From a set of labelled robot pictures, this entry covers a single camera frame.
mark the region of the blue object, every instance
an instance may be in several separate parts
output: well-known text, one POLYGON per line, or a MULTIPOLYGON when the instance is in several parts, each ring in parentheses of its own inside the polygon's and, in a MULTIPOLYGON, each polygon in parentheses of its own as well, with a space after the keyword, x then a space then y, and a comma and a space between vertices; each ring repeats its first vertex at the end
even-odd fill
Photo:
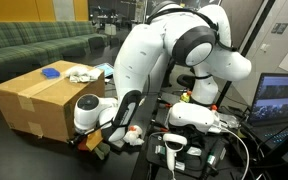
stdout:
POLYGON ((42 69, 42 73, 46 76, 47 79, 54 79, 60 77, 60 72, 58 72, 54 68, 42 69))

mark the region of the computer monitor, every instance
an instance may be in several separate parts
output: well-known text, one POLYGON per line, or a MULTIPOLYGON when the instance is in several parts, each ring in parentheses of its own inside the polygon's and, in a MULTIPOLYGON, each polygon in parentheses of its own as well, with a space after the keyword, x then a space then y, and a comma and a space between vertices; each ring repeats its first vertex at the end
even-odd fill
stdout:
POLYGON ((262 73, 252 103, 251 124, 288 120, 288 74, 262 73))

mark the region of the cable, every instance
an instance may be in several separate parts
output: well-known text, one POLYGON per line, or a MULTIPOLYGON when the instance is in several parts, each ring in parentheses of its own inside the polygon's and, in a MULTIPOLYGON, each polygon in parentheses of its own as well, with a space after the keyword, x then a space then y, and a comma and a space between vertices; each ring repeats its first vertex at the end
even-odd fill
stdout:
POLYGON ((245 148, 245 152, 246 152, 246 166, 245 166, 245 171, 244 171, 244 174, 243 174, 241 180, 244 180, 244 178, 245 178, 245 176, 246 176, 246 174, 247 174, 247 172, 248 172, 248 168, 249 168, 249 164, 250 164, 250 155, 249 155, 247 146, 245 145, 245 143, 243 142, 243 140, 242 140, 241 138, 239 138, 239 137, 238 137, 235 133, 233 133, 232 131, 230 131, 230 130, 228 130, 228 129, 226 129, 226 128, 220 127, 220 126, 217 126, 217 127, 220 128, 220 129, 222 129, 222 130, 224 130, 224 131, 226 131, 226 132, 228 132, 228 133, 230 133, 230 134, 232 134, 233 136, 235 136, 235 137, 243 144, 243 146, 244 146, 244 148, 245 148))
POLYGON ((107 82, 107 84, 111 84, 111 85, 115 86, 115 84, 114 84, 114 83, 111 83, 111 82, 107 82))
POLYGON ((260 144, 257 146, 256 148, 256 152, 258 152, 259 148, 265 144, 267 141, 271 140, 272 138, 274 138, 276 135, 280 134, 281 132, 283 132, 285 129, 288 128, 288 125, 285 126, 283 129, 281 129, 280 131, 278 131, 277 133, 275 133, 274 135, 272 135, 271 137, 269 137, 268 139, 266 139, 265 141, 260 142, 260 144))
POLYGON ((239 118, 244 118, 243 116, 241 116, 241 115, 239 115, 239 114, 236 114, 236 113, 234 113, 234 112, 232 112, 231 110, 229 110, 226 106, 221 106, 221 108, 224 108, 224 109, 226 109, 229 113, 231 113, 232 115, 234 115, 234 116, 238 116, 239 118))
POLYGON ((146 96, 147 96, 148 93, 150 92, 150 88, 151 88, 151 76, 148 75, 148 76, 147 76, 147 92, 146 92, 146 96))
POLYGON ((172 174, 173 174, 173 179, 172 180, 176 180, 175 179, 175 173, 174 173, 174 171, 171 171, 172 172, 172 174))
MULTIPOLYGON (((284 162, 284 163, 280 163, 280 164, 275 164, 275 165, 270 165, 270 166, 251 166, 251 169, 268 169, 268 168, 276 168, 276 167, 280 167, 280 166, 284 166, 287 165, 288 161, 284 162)), ((230 169, 239 169, 239 168, 243 168, 243 167, 226 167, 226 168, 221 168, 221 169, 217 169, 217 171, 225 171, 225 170, 230 170, 230 169)))
POLYGON ((116 89, 113 88, 113 89, 105 89, 105 91, 115 91, 116 89))
POLYGON ((234 100, 234 99, 231 99, 231 98, 229 98, 229 97, 227 97, 227 96, 224 96, 224 97, 227 98, 227 99, 229 99, 229 100, 231 100, 231 101, 233 101, 233 102, 236 102, 236 103, 238 103, 238 104, 241 104, 241 105, 244 105, 244 106, 248 107, 247 104, 244 104, 244 103, 238 102, 238 101, 236 101, 236 100, 234 100))
POLYGON ((166 133, 166 132, 155 132, 155 133, 150 134, 149 137, 151 137, 151 136, 153 136, 153 135, 156 135, 156 134, 165 134, 165 133, 166 133))
MULTIPOLYGON (((255 138, 254 136, 252 136, 251 133, 249 133, 249 132, 247 132, 247 131, 246 131, 246 133, 247 133, 247 134, 251 137, 251 139, 254 141, 254 143, 256 144, 256 147, 258 147, 259 144, 257 143, 256 138, 255 138)), ((263 153, 262 149, 259 148, 259 150, 260 150, 260 153, 261 153, 261 155, 262 155, 262 158, 264 158, 264 153, 263 153)))

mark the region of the black cable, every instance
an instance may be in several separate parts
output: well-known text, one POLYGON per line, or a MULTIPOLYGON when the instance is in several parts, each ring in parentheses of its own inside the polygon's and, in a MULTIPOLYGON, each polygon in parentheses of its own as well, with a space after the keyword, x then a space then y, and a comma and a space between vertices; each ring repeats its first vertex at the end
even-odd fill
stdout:
MULTIPOLYGON (((284 165, 287 165, 287 164, 288 164, 288 161, 286 161, 284 163, 280 163, 280 164, 270 165, 270 166, 251 166, 250 168, 253 168, 253 169, 268 169, 268 168, 276 168, 276 167, 284 166, 284 165)), ((244 167, 226 167, 226 168, 217 169, 217 171, 225 171, 225 170, 239 169, 239 168, 244 168, 244 167)))
POLYGON ((151 76, 148 75, 147 76, 147 92, 146 92, 146 96, 148 96, 148 93, 150 92, 150 86, 151 86, 151 76))
POLYGON ((115 86, 115 84, 114 84, 114 83, 111 83, 111 82, 107 82, 107 84, 111 84, 111 85, 115 86))
POLYGON ((105 89, 105 91, 115 91, 116 89, 113 88, 113 89, 105 89))
POLYGON ((226 109, 229 113, 231 113, 234 116, 238 116, 239 118, 242 118, 242 119, 244 118, 243 116, 235 114, 234 112, 230 111, 226 106, 221 106, 221 108, 226 109))
POLYGON ((260 147, 265 144, 267 141, 271 140, 272 138, 274 138, 276 135, 280 134, 281 132, 283 132, 285 129, 288 128, 288 125, 285 126, 283 129, 281 129, 280 131, 278 131, 277 133, 275 133, 274 135, 272 135, 271 137, 269 137, 268 139, 266 139, 265 141, 262 141, 259 143, 259 145, 256 148, 256 152, 258 152, 258 150, 260 149, 260 147))
MULTIPOLYGON (((239 154, 239 156, 242 157, 242 156, 241 156, 241 150, 240 150, 240 144, 239 144, 239 142, 240 142, 239 139, 237 139, 236 146, 237 146, 238 149, 237 149, 236 151, 237 151, 237 153, 239 154)), ((256 178, 255 178, 255 176, 254 176, 254 173, 253 173, 253 171, 252 171, 250 168, 248 168, 248 172, 251 174, 252 179, 253 179, 253 180, 256 180, 256 178)))
POLYGON ((231 100, 231 101, 233 101, 233 102, 236 102, 236 103, 238 103, 238 104, 241 104, 241 105, 244 105, 244 106, 248 107, 247 104, 244 104, 244 103, 238 102, 238 101, 236 101, 236 100, 234 100, 234 99, 231 99, 231 98, 229 98, 229 97, 227 97, 227 96, 224 96, 224 97, 227 98, 227 99, 229 99, 229 100, 231 100))

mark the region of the couch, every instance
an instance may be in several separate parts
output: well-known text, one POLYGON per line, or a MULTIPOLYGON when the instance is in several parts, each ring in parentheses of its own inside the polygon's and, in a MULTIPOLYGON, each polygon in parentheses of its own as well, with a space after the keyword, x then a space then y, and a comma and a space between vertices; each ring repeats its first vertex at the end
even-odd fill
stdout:
POLYGON ((47 65, 63 59, 66 50, 88 48, 94 37, 106 41, 87 21, 0 22, 0 64, 37 60, 47 65))

